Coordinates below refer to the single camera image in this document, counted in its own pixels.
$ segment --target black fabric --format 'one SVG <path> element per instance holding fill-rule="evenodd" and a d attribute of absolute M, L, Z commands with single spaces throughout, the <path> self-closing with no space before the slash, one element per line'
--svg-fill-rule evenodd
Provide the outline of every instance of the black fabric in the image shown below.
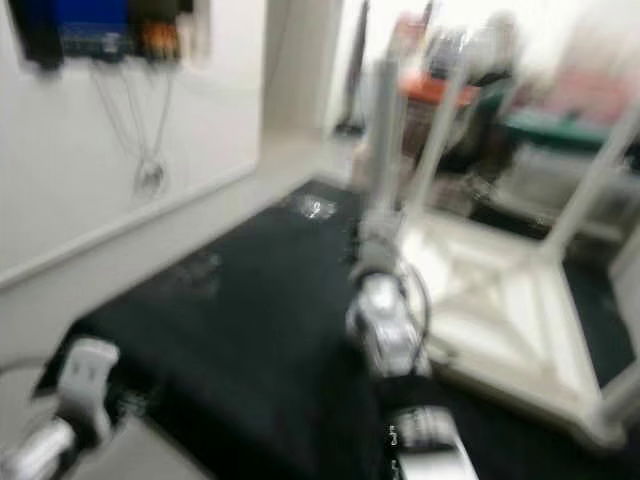
<path fill-rule="evenodd" d="M 564 271 L 598 383 L 605 387 L 636 359 L 629 331 L 606 271 L 576 262 L 564 262 Z"/>
<path fill-rule="evenodd" d="M 589 452 L 564 433 L 446 382 L 420 377 L 378 386 L 383 411 L 412 405 L 447 406 L 480 480 L 637 480 L 640 434 L 622 451 Z"/>
<path fill-rule="evenodd" d="M 337 212 L 308 219 L 302 192 Z M 380 419 L 420 404 L 451 408 L 480 480 L 640 478 L 637 434 L 601 458 L 437 379 L 372 385 L 344 342 L 353 292 L 341 257 L 358 209 L 353 194 L 307 184 L 76 322 L 40 389 L 74 338 L 111 340 L 113 384 L 150 397 L 149 419 L 222 479 L 380 478 Z"/>
<path fill-rule="evenodd" d="M 547 233 L 549 233 L 549 229 L 545 226 L 500 212 L 490 206 L 482 204 L 476 205 L 470 218 L 475 222 L 534 240 L 542 240 L 547 236 Z"/>

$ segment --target wire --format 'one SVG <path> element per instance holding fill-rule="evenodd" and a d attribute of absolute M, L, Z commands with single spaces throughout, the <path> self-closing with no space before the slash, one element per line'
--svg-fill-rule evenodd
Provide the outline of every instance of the wire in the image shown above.
<path fill-rule="evenodd" d="M 156 132 L 156 139 L 153 144 L 153 149 L 151 150 L 152 160 L 155 160 L 155 158 L 160 154 L 160 149 L 162 148 L 162 139 L 164 138 L 164 130 L 167 125 L 167 119 L 169 118 L 171 100 L 173 98 L 173 86 L 176 77 L 175 75 L 169 74 L 167 74 L 167 77 L 167 91 L 165 93 L 164 106 L 162 107 L 162 114 L 160 116 L 160 123 L 158 124 L 158 130 Z"/>
<path fill-rule="evenodd" d="M 95 62 L 92 63 L 92 67 L 89 69 L 89 71 L 90 71 L 91 79 L 96 85 L 96 89 L 98 90 L 98 93 L 100 95 L 102 105 L 104 106 L 104 109 L 107 112 L 107 117 L 109 119 L 109 122 L 111 123 L 111 126 L 113 127 L 113 130 L 116 133 L 118 142 L 120 143 L 120 145 L 122 146 L 125 152 L 137 157 L 139 153 L 136 151 L 136 146 L 134 142 L 122 130 L 122 127 L 120 126 L 120 122 L 118 120 L 118 115 L 116 113 L 117 109 L 115 107 L 115 104 L 107 96 L 101 81 L 98 79 L 98 76 L 96 75 L 96 72 L 99 72 L 99 69 L 96 66 Z"/>
<path fill-rule="evenodd" d="M 415 374 L 418 370 L 418 361 L 420 360 L 420 356 L 422 355 L 422 351 L 424 350 L 424 344 L 427 340 L 427 336 L 429 335 L 429 330 L 431 326 L 431 300 L 429 298 L 429 292 L 427 290 L 427 286 L 424 284 L 424 280 L 422 276 L 418 273 L 416 268 L 411 265 L 406 259 L 402 258 L 402 261 L 406 263 L 407 268 L 412 272 L 413 277 L 416 279 L 416 283 L 420 288 L 420 292 L 422 293 L 422 297 L 424 298 L 425 304 L 425 315 L 424 322 L 422 324 L 422 332 L 420 334 L 420 340 L 418 341 L 418 346 L 416 347 L 416 351 L 413 353 L 413 359 L 411 360 L 411 372 Z"/>
<path fill-rule="evenodd" d="M 131 110 L 131 116 L 133 118 L 133 123 L 138 134 L 138 144 L 140 146 L 140 155 L 141 157 L 146 157 L 148 154 L 147 150 L 147 133 L 144 128 L 144 123 L 142 121 L 142 113 L 140 111 L 140 105 L 138 104 L 138 97 L 134 95 L 132 92 L 133 87 L 129 85 L 129 80 L 124 73 L 124 69 L 120 68 L 120 76 L 122 77 L 122 81 L 124 82 L 125 89 L 127 91 L 127 98 L 129 99 L 129 109 Z"/>
<path fill-rule="evenodd" d="M 92 65 L 94 69 L 99 72 L 99 67 L 95 61 Z M 142 110 L 140 108 L 138 96 L 135 92 L 135 85 L 127 78 L 122 67 L 120 67 L 119 73 L 127 92 L 129 110 L 137 133 L 137 145 L 135 145 L 136 142 L 132 141 L 125 133 L 125 128 L 123 128 L 124 122 L 122 120 L 122 116 L 118 113 L 115 102 L 109 95 L 107 95 L 104 86 L 99 81 L 93 70 L 91 71 L 91 76 L 96 84 L 100 98 L 105 107 L 105 111 L 109 117 L 109 121 L 116 132 L 118 141 L 124 148 L 125 153 L 129 153 L 137 161 L 138 167 L 136 169 L 135 176 L 135 191 L 139 193 L 141 191 L 148 190 L 149 187 L 151 187 L 155 193 L 158 191 L 160 184 L 166 181 L 166 169 L 158 160 L 158 157 L 160 156 L 162 149 L 162 140 L 164 138 L 166 124 L 171 110 L 175 75 L 167 74 L 167 89 L 162 113 L 160 115 L 160 121 L 158 123 L 153 144 L 150 145 L 146 134 L 147 129 L 145 128 Z"/>

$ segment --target black tablecloth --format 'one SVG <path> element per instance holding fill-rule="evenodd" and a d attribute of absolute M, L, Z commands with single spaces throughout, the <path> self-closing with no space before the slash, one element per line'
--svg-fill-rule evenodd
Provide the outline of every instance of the black tablecloth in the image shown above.
<path fill-rule="evenodd" d="M 335 213 L 323 218 L 331 209 L 316 211 L 307 194 Z M 380 407 L 416 403 L 452 409 L 481 480 L 640 478 L 638 443 L 597 459 L 440 382 L 374 388 L 344 339 L 353 291 L 342 260 L 358 208 L 355 194 L 308 183 L 78 320 L 39 391 L 89 335 L 121 350 L 112 391 L 147 398 L 147 417 L 219 478 L 379 478 Z"/>

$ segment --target orange object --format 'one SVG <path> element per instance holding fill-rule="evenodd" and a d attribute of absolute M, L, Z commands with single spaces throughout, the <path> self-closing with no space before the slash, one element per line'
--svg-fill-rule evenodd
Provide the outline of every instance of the orange object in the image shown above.
<path fill-rule="evenodd" d="M 439 104 L 447 88 L 447 81 L 427 73 L 411 73 L 400 80 L 400 90 L 411 100 Z M 458 107 L 467 107 L 478 93 L 478 87 L 466 86 L 458 97 Z"/>

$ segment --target white frame structure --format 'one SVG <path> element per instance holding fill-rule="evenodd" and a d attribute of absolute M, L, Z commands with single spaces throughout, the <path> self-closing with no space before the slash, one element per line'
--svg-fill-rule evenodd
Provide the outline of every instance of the white frame structure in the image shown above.
<path fill-rule="evenodd" d="M 636 362 L 600 389 L 562 259 L 616 175 L 640 127 L 640 108 L 630 107 L 615 125 L 546 239 L 524 239 L 425 210 L 469 63 L 463 52 L 436 112 L 397 237 L 431 296 L 429 357 L 445 377 L 554 422 L 591 444 L 619 446 L 626 424 L 640 410 L 640 365 Z M 384 175 L 378 178 L 384 183 Z M 381 196 L 390 188 L 378 186 Z"/>

